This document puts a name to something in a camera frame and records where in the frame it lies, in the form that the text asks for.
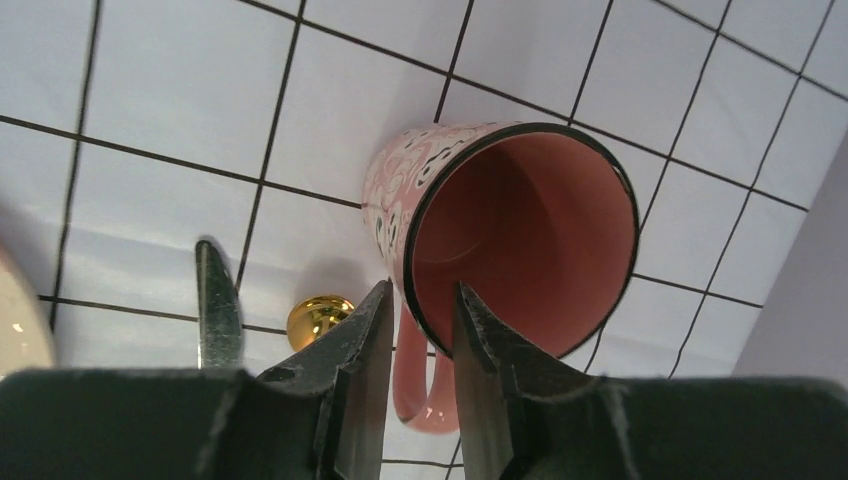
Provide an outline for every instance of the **gold ball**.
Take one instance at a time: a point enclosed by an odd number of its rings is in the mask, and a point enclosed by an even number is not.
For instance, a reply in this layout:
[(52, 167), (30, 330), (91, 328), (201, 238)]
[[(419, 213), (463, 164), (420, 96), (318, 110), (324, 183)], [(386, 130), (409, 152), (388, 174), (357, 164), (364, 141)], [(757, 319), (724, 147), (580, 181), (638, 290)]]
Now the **gold ball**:
[(307, 298), (292, 308), (286, 324), (289, 343), (295, 352), (303, 350), (353, 313), (353, 304), (338, 295)]

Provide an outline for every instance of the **knife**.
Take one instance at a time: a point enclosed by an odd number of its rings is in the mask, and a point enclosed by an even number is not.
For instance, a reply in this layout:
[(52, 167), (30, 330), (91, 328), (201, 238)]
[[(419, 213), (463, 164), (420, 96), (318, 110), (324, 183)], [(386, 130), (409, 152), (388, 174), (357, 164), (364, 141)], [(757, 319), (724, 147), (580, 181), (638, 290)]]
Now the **knife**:
[(199, 368), (239, 368), (242, 355), (238, 294), (220, 251), (210, 240), (195, 246), (199, 307)]

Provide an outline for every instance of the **white plate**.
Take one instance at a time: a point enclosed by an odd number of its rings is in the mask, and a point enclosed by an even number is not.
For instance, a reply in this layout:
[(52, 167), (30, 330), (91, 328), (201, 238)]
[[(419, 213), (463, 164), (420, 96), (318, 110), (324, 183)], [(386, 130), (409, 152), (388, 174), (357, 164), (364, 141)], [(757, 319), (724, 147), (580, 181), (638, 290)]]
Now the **white plate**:
[(52, 367), (50, 328), (35, 293), (0, 249), (0, 379), (29, 367)]

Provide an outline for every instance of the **floral pattern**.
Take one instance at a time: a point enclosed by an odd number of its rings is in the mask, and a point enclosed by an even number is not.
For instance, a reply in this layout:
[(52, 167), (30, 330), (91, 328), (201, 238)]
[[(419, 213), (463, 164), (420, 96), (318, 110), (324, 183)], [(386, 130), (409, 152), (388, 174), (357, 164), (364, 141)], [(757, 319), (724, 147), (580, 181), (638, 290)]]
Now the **floral pattern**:
[(403, 255), (409, 224), (438, 173), (480, 138), (515, 125), (433, 125), (407, 130), (377, 154), (365, 179), (365, 224), (374, 237), (392, 280), (403, 293)]

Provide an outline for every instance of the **pink mug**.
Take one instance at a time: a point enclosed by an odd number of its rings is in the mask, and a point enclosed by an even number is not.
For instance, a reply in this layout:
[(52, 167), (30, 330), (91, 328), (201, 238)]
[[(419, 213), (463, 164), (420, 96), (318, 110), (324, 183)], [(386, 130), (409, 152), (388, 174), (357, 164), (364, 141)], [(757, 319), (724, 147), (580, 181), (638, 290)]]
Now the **pink mug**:
[[(371, 163), (363, 211), (404, 299), (395, 408), (424, 432), (459, 427), (449, 359), (456, 282), (563, 357), (612, 313), (636, 258), (638, 212), (621, 165), (558, 124), (407, 131)], [(429, 394), (427, 340), (439, 351)]]

